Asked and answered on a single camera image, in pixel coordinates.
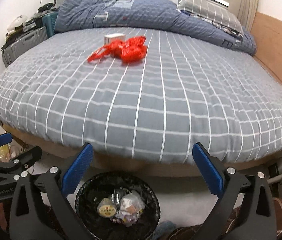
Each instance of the white floor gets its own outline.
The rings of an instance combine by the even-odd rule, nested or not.
[[[52,166],[58,166],[63,159],[44,154],[40,162],[29,169],[33,174],[46,172]],[[76,192],[68,196],[71,206],[79,187],[95,174],[104,172],[90,168],[79,183]],[[161,221],[172,221],[177,226],[193,226],[204,222],[217,201],[217,197],[211,195],[204,180],[195,178],[161,178],[139,176],[154,190],[161,208]],[[46,194],[43,195],[45,204],[49,204]],[[243,196],[239,195],[236,206],[240,205]]]

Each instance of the gray suitcase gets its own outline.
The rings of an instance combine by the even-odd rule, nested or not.
[[[20,55],[48,39],[46,27],[30,31],[25,36],[8,46],[2,51],[2,59],[5,67],[8,67]]]

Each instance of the plastic bag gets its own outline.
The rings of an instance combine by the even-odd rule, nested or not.
[[[122,221],[122,224],[125,225],[126,227],[130,227],[133,224],[135,224],[139,217],[139,213],[133,213],[132,215],[128,212],[124,212],[119,210],[117,214],[115,215],[116,218],[120,219]]]
[[[10,159],[11,159],[10,145],[9,144],[5,144],[3,146],[0,146],[0,161],[6,163]]]
[[[115,40],[97,49],[88,57],[88,62],[107,55],[119,57],[124,63],[141,60],[145,57],[148,47],[144,45],[145,36],[129,38],[126,41]]]
[[[125,195],[120,201],[120,210],[128,212],[131,215],[140,212],[140,210],[144,208],[145,204],[135,190]]]

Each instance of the metal screw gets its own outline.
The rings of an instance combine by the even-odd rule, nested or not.
[[[28,172],[27,171],[22,171],[21,177],[25,178],[26,176],[28,176]]]
[[[230,173],[230,174],[234,174],[234,173],[235,173],[235,169],[232,168],[232,167],[228,167],[227,171],[228,171],[228,173]]]
[[[264,178],[264,173],[263,172],[258,172],[258,177],[263,179]]]
[[[54,174],[54,173],[57,173],[57,171],[58,171],[58,167],[51,167],[50,168],[50,173],[52,173],[52,174]]]

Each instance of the black trash bag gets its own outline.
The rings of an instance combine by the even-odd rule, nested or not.
[[[138,221],[130,227],[115,224],[97,213],[97,205],[114,189],[135,190],[141,196],[145,209]],[[144,240],[157,227],[161,217],[159,202],[150,186],[143,180],[125,172],[106,172],[88,180],[80,188],[75,210],[87,230],[97,240]]]

